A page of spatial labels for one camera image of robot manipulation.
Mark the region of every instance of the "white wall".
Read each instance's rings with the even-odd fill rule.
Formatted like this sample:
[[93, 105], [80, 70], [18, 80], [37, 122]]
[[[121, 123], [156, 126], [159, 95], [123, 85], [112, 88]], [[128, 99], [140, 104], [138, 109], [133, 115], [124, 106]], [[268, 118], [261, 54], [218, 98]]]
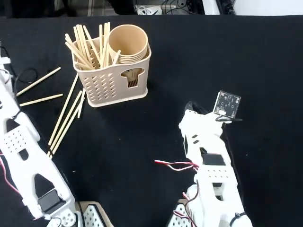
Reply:
[[236, 15], [303, 15], [303, 0], [236, 0]]

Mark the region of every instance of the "robotic arm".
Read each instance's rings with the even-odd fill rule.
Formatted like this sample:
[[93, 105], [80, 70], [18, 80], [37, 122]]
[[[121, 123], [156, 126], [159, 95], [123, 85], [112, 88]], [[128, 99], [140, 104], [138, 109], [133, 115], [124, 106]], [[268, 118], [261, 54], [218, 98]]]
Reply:
[[240, 99], [220, 91], [213, 112], [204, 115], [188, 108], [179, 124], [186, 157], [199, 166], [195, 184], [186, 193], [190, 200], [187, 213], [192, 214], [197, 227], [252, 227], [239, 196], [231, 159], [220, 139], [223, 123], [239, 120], [234, 117]]
[[[24, 205], [35, 218], [60, 218], [65, 227], [82, 227], [81, 215], [75, 209], [75, 198], [55, 164], [38, 145], [40, 136], [37, 130], [16, 103], [12, 76], [4, 68], [4, 64], [9, 63], [10, 59], [0, 57], [0, 150], [8, 163], [12, 180]], [[14, 121], [16, 125], [9, 131], [8, 121]], [[35, 190], [36, 174], [54, 185], [40, 198]]]

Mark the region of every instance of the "small square sensor board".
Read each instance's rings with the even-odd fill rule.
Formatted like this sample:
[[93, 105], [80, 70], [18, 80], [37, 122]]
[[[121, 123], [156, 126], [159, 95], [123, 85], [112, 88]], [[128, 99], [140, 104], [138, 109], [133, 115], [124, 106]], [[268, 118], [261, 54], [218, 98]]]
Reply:
[[219, 91], [214, 113], [234, 119], [240, 104], [241, 97], [225, 91]]

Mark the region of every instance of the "utensil holder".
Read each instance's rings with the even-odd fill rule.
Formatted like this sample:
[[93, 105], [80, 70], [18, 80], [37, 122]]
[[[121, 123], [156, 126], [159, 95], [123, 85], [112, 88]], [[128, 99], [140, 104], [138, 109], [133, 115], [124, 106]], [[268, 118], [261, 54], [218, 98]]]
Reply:
[[[88, 40], [89, 52], [92, 57], [93, 66], [99, 64]], [[99, 38], [93, 39], [94, 45], [99, 47]], [[147, 95], [147, 76], [149, 62], [151, 57], [151, 49], [148, 45], [146, 56], [139, 62], [132, 64], [117, 64], [104, 67], [97, 70], [80, 70], [73, 63], [74, 69], [77, 71], [79, 78], [85, 88], [88, 103], [92, 107], [100, 107], [128, 100], [143, 98]], [[72, 54], [72, 61], [76, 62], [76, 57]], [[142, 69], [138, 75], [137, 81], [128, 81], [125, 72], [137, 72]]]

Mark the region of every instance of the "black table surface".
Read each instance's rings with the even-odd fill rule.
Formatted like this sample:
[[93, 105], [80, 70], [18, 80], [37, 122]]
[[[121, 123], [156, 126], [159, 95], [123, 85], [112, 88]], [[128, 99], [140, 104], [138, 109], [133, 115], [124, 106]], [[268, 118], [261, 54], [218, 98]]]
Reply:
[[[75, 71], [64, 34], [85, 24], [135, 24], [152, 50], [145, 98], [101, 108], [87, 103], [54, 162], [80, 201], [101, 203], [117, 227], [165, 226], [193, 172], [174, 172], [153, 160], [185, 160], [178, 124], [189, 100], [212, 110], [217, 92], [240, 95], [227, 125], [244, 207], [256, 227], [301, 222], [303, 190], [300, 90], [303, 17], [120, 16], [0, 20], [0, 40], [17, 73], [61, 70], [20, 102], [64, 93]], [[81, 90], [78, 83], [74, 92]], [[48, 140], [65, 98], [23, 108]], [[46, 226], [32, 221], [21, 198], [0, 177], [1, 226]]]

